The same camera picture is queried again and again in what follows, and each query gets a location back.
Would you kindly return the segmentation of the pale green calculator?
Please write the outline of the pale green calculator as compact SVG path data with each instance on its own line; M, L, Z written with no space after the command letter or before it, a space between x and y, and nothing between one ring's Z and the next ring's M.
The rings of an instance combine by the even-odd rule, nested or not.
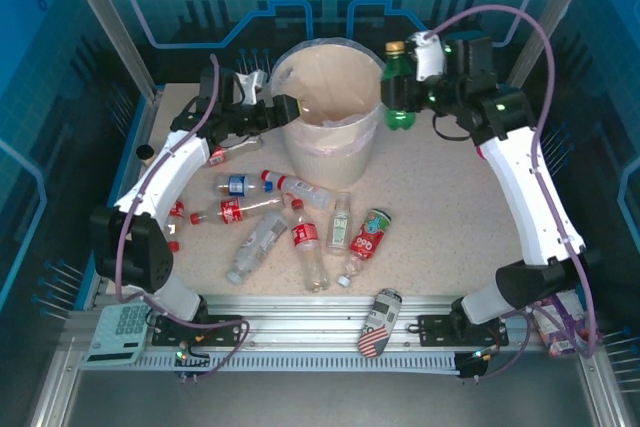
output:
M143 352L147 335L145 303L106 306L99 317L84 367L111 367L134 363Z

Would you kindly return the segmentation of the white label red cap bottle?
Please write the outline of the white label red cap bottle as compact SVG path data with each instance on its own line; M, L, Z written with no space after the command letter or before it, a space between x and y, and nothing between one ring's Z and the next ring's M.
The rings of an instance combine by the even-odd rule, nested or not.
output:
M309 184L295 176L271 170L263 170L260 177L263 181L271 182L282 193L289 193L313 208L325 210L329 206L331 194L324 188Z

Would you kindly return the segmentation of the blue label plastic bottle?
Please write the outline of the blue label plastic bottle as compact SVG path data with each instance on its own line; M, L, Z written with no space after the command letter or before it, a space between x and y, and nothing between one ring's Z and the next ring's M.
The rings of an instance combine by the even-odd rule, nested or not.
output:
M213 187L220 195L229 197L253 197L274 190L272 182L257 174L217 175Z

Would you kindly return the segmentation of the tall clear red label bottle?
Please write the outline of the tall clear red label bottle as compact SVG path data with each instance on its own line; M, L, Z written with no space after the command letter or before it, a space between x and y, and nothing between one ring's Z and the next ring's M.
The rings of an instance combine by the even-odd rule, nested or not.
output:
M305 289L308 292L326 290L330 282L317 227L306 212L301 199L293 199L291 208L295 217L291 235L300 260Z

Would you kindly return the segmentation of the aluminium frame post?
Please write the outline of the aluminium frame post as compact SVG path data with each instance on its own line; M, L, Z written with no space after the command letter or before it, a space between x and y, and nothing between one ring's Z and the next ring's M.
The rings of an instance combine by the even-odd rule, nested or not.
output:
M112 0L86 0L134 84L146 100L157 94L155 82Z
M539 23L548 37L551 37L554 33L572 1L573 0L549 0L547 2L542 11ZM522 87L535 67L543 50L543 42L540 36L537 33L532 33L511 70L508 77L508 84L513 87Z

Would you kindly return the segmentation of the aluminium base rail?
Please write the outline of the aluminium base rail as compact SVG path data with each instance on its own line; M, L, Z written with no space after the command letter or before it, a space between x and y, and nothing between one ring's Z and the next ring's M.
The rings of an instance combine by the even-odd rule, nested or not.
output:
M418 350L417 335L406 327L426 314L448 314L456 296L407 296L387 350ZM69 314L59 344L72 350L88 350L101 311L113 304L113 296L99 295L97 307ZM243 351L355 352L359 333L373 304L371 296L206 296L211 314L240 315L250 323ZM506 320L509 345L503 352L515 352L521 346L526 321L521 317Z

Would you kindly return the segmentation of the large clear grey label bottle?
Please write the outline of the large clear grey label bottle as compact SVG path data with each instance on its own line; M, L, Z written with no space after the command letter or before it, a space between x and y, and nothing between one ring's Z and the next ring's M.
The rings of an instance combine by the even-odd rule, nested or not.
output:
M288 222L280 212L266 213L237 251L227 280L241 285L264 263L287 228Z

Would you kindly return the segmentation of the aluminium side rail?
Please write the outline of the aluminium side rail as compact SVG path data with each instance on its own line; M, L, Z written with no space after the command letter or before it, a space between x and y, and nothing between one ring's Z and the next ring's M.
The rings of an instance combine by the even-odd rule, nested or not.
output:
M613 367L603 347L588 358L579 357L584 395L594 427L634 427L635 418L618 387Z
M45 377L29 427L64 427L83 351L73 336L56 349Z

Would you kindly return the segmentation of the green plastic bottle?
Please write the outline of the green plastic bottle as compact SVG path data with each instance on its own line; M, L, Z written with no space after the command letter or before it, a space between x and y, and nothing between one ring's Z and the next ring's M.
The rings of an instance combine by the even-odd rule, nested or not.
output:
M395 76L414 76L414 71L405 55L405 43L403 41L391 41L385 44L386 63L382 73L383 79ZM387 127L396 131L409 130L416 121L415 112L392 111L386 107L385 123Z

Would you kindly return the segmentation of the red cartoon label bottle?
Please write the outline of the red cartoon label bottle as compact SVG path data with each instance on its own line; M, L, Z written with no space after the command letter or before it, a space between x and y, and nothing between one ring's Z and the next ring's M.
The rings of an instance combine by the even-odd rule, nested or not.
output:
M391 225L391 216L381 209L371 209L353 237L338 284L348 288L373 258L384 235Z

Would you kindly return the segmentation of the small clear green label bottle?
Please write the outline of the small clear green label bottle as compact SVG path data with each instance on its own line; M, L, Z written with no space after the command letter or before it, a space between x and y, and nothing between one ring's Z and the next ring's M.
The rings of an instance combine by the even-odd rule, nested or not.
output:
M336 254L345 252L351 242L352 215L351 194L339 192L336 195L327 234L327 248Z

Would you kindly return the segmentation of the black connector box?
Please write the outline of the black connector box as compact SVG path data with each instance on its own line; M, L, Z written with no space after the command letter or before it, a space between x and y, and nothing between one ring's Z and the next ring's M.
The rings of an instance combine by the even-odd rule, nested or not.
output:
M208 354L196 353L190 344L182 342L174 356L174 373L182 384L197 381L200 374L211 366Z
M500 353L497 345L486 347L473 352L456 352L454 354L455 370L457 377L465 380L484 376L489 367L489 362Z

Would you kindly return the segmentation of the purple snack bag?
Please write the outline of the purple snack bag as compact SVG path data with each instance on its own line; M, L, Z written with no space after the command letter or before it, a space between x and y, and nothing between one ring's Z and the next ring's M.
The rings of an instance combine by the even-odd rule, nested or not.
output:
M551 357L578 354L588 358L590 341L599 341L599 331L590 334L591 321L582 298L575 289L561 291L531 306L539 335Z

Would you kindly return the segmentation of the small clear red label bottle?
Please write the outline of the small clear red label bottle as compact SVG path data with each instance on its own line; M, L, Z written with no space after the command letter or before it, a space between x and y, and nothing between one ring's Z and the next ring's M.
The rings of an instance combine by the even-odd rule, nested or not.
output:
M239 143L230 146L218 146L208 159L211 166L217 166L249 152L260 150L263 147L260 136L250 136Z

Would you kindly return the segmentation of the cola bottle red label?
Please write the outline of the cola bottle red label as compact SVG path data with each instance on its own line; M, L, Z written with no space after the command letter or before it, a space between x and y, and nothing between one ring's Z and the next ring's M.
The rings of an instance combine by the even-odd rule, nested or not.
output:
M228 197L215 201L207 209L190 215L192 225L215 223L229 225L243 222L271 211L284 208L283 197L279 194L263 194L256 197Z

